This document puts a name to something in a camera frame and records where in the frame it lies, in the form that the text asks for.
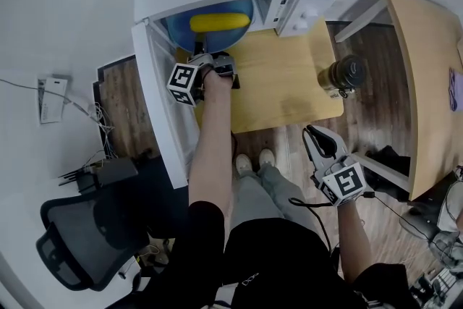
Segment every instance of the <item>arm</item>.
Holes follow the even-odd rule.
[[[190,171],[190,205],[208,201],[224,215],[232,193],[230,103],[232,80],[205,75],[203,126]]]
[[[338,207],[339,249],[344,279],[354,280],[372,265],[370,242],[363,229],[355,201]]]

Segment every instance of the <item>wooden floor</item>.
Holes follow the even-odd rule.
[[[345,42],[334,43],[333,36],[343,27],[328,25],[336,58],[347,54],[361,56],[367,65],[367,79],[361,89],[345,100],[341,117],[312,124],[328,127],[340,134],[351,151],[365,152],[392,145],[397,153],[408,156],[410,112],[407,79],[394,28],[368,25]],[[103,68],[100,76],[101,103],[116,127],[111,134],[115,151],[120,156],[137,156],[149,150],[152,156],[156,156],[158,148],[148,119],[136,61],[129,59]],[[308,202],[325,202],[310,180],[313,166],[302,143],[302,128],[306,124],[238,134],[237,152],[248,154],[257,165],[260,150],[271,148],[281,173],[302,188]],[[378,193],[377,196],[399,214],[407,209],[406,205],[387,195]],[[423,272],[440,268],[428,251],[426,242],[406,233],[399,226],[397,216],[378,200],[360,198],[357,208],[365,222],[375,261],[404,263],[411,282]],[[336,209],[323,208],[319,211],[334,246],[338,242]],[[287,242],[283,242],[282,246],[288,248]]]

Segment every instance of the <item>white shoe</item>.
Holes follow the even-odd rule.
[[[264,164],[275,166],[275,155],[268,148],[264,148],[259,155],[259,165],[262,167]]]
[[[241,175],[243,172],[252,171],[251,159],[243,153],[237,156],[237,159],[234,161],[234,163],[237,167],[239,175]]]

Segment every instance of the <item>person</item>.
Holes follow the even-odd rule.
[[[140,307],[418,308],[403,265],[373,264],[355,201],[337,208],[344,279],[338,275],[310,212],[288,202],[303,199],[301,190],[280,174],[268,149],[258,173],[248,157],[237,157],[239,186],[224,249],[232,199],[232,82],[211,71],[204,86],[187,227]]]

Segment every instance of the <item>wooden desk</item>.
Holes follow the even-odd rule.
[[[273,30],[248,33],[227,52],[235,58],[241,84],[231,92],[233,132],[311,122],[344,112],[342,99],[329,98],[317,81],[318,73],[335,62],[323,18],[303,36],[279,38]],[[195,113],[200,124],[202,104]]]
[[[449,105],[449,69],[463,73],[456,49],[462,26],[455,14],[427,0],[380,0],[343,29],[336,41],[348,38],[385,8],[396,28],[407,73],[412,118],[409,177],[359,158],[362,165],[390,175],[387,179],[407,189],[413,200],[463,159],[463,113],[452,112]]]

